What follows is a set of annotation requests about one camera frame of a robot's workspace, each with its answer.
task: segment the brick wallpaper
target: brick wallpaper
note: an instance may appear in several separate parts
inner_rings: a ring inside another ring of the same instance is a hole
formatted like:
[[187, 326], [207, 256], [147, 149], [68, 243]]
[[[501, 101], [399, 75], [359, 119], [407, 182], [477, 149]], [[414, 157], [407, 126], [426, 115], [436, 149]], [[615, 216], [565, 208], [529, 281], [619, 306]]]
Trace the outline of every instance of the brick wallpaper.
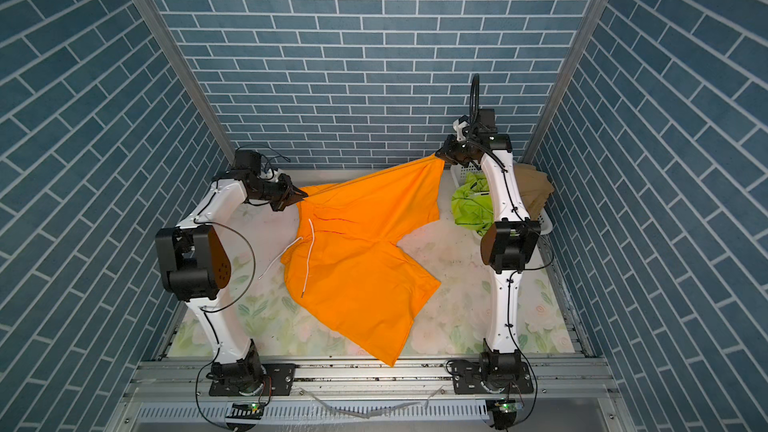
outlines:
[[106, 425], [223, 155], [129, 0], [0, 0], [0, 430]]
[[484, 106], [520, 153], [588, 0], [155, 0], [238, 144], [301, 168], [436, 150]]
[[639, 430], [768, 430], [768, 0], [610, 0], [538, 154]]

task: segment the black mounting plate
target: black mounting plate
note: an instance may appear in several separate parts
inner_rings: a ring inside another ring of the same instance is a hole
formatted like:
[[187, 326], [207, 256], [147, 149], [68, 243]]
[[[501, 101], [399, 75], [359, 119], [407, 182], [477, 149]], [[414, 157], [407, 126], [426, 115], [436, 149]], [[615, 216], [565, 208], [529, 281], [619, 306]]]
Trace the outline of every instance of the black mounting plate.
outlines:
[[480, 363], [464, 360], [460, 362], [460, 365], [451, 363], [448, 365], [448, 369], [451, 371], [451, 375], [453, 375], [453, 393], [456, 395], [506, 394], [507, 392], [510, 394], [517, 394], [519, 391], [520, 394], [532, 394], [533, 380], [531, 379], [531, 371], [528, 369], [528, 364], [525, 362], [520, 365], [522, 367], [520, 379], [513, 381], [517, 387], [507, 385], [497, 392], [496, 390], [498, 390], [498, 388], [494, 387], [492, 384], [486, 384], [486, 386], [483, 387], [482, 380], [480, 380]]
[[[272, 395], [284, 396], [290, 395], [290, 390], [293, 387], [293, 374], [296, 372], [295, 364], [262, 364], [266, 370], [266, 375], [272, 379]], [[225, 387], [216, 380], [210, 385], [208, 395], [211, 397], [249, 397], [240, 395], [237, 390]], [[267, 391], [264, 390], [262, 397], [267, 396]]]

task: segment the white drawstring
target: white drawstring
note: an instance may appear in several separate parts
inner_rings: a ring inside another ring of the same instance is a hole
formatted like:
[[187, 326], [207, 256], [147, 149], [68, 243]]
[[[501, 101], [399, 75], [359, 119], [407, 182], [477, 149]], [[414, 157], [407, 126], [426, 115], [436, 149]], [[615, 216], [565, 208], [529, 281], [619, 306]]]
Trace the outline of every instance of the white drawstring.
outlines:
[[270, 262], [270, 264], [266, 266], [266, 268], [264, 269], [264, 272], [262, 272], [262, 273], [261, 273], [261, 275], [259, 275], [259, 278], [258, 278], [258, 279], [256, 279], [256, 280], [257, 280], [257, 281], [260, 281], [260, 280], [261, 280], [261, 278], [264, 276], [264, 274], [265, 274], [265, 273], [267, 273], [267, 271], [269, 271], [269, 270], [272, 268], [272, 265], [273, 265], [275, 262], [277, 262], [277, 259], [278, 259], [278, 258], [280, 258], [280, 257], [283, 257], [283, 254], [285, 254], [285, 253], [286, 253], [286, 250], [288, 250], [288, 249], [290, 248], [290, 246], [291, 246], [291, 245], [293, 245], [293, 244], [297, 243], [297, 242], [298, 242], [299, 240], [301, 240], [302, 238], [303, 238], [303, 237], [296, 237], [296, 240], [294, 240], [292, 243], [288, 244], [288, 246], [287, 246], [287, 247], [285, 247], [285, 248], [283, 249], [283, 251], [282, 251], [280, 254], [278, 254], [278, 255], [277, 255], [277, 257], [274, 257], [274, 258], [272, 259], [272, 262]]
[[310, 221], [310, 228], [312, 229], [312, 243], [310, 244], [310, 251], [306, 254], [306, 276], [304, 277], [304, 288], [301, 290], [301, 297], [304, 297], [304, 291], [306, 291], [306, 281], [310, 279], [310, 255], [312, 255], [312, 246], [315, 245], [315, 226], [312, 224], [312, 219], [308, 218], [307, 220]]

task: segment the table surface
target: table surface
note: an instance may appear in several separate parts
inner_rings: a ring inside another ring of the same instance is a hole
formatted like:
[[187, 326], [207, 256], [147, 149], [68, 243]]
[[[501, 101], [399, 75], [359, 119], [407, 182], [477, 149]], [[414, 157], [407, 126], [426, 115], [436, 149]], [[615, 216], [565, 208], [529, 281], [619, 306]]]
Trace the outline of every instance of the table surface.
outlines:
[[[290, 171], [294, 183], [340, 182], [360, 176], [352, 172], [314, 176]], [[451, 214], [451, 195], [456, 190], [448, 171], [438, 194], [440, 219], [420, 227], [399, 243], [405, 252], [440, 281], [437, 292], [416, 317], [401, 356], [476, 354], [491, 317], [491, 273], [482, 264], [479, 241], [473, 231], [456, 226]], [[243, 204], [227, 223], [254, 247], [256, 276], [296, 237], [296, 207], [272, 212], [268, 207]], [[233, 266], [232, 296], [242, 292], [254, 270], [250, 250], [237, 235], [217, 229]], [[534, 259], [529, 268], [539, 267]], [[293, 301], [283, 281], [283, 265], [277, 261], [264, 277], [254, 280], [237, 303], [237, 316], [256, 343], [261, 356], [366, 356], [357, 344], [330, 330]], [[518, 303], [518, 342], [527, 353], [572, 353], [573, 345], [552, 292], [546, 271], [523, 274]], [[205, 334], [195, 316], [187, 311], [170, 347], [171, 357], [210, 357]]]

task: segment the metal corner post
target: metal corner post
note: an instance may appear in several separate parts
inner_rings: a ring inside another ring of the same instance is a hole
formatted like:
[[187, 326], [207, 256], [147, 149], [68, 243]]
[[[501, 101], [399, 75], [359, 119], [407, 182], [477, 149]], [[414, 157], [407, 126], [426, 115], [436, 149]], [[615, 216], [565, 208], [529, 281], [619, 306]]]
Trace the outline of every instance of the metal corner post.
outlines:
[[184, 54], [181, 53], [181, 49], [176, 43], [176, 39], [168, 30], [165, 21], [158, 7], [155, 5], [154, 0], [132, 0], [134, 5], [139, 11], [141, 18], [147, 24], [152, 36], [158, 42], [160, 49], [168, 59], [170, 66], [176, 71], [176, 75], [181, 81], [181, 85], [189, 94], [192, 102], [197, 107], [197, 111], [205, 120], [210, 133], [214, 135], [216, 142], [224, 152], [226, 159], [230, 163], [234, 163], [235, 149], [232, 145], [232, 141], [226, 134], [226, 130], [221, 125], [219, 118], [216, 116], [216, 111], [211, 106], [210, 102], [205, 96], [205, 92], [200, 87], [197, 78], [192, 73], [192, 69], [189, 68], [187, 61], [184, 59]]
[[605, 5], [607, 3], [608, 0], [590, 0], [587, 11], [584, 13], [584, 18], [581, 21], [581, 25], [576, 32], [576, 37], [571, 44], [571, 48], [568, 49], [568, 54], [563, 60], [563, 65], [558, 74], [558, 78], [554, 82], [552, 91], [544, 104], [542, 116], [539, 117], [538, 123], [533, 130], [531, 140], [528, 141], [528, 146], [525, 148], [522, 158], [523, 163], [531, 163], [536, 155], [536, 151], [542, 144], [542, 140], [544, 140], [549, 125], [552, 123], [554, 114], [557, 112], [558, 106], [560, 106], [560, 102], [563, 100], [565, 90], [568, 88], [568, 84], [571, 83], [571, 79], [576, 71], [576, 66], [589, 44], [592, 33], [594, 33], [594, 30], [598, 26], [598, 22], [603, 15], [603, 10], [605, 10]]

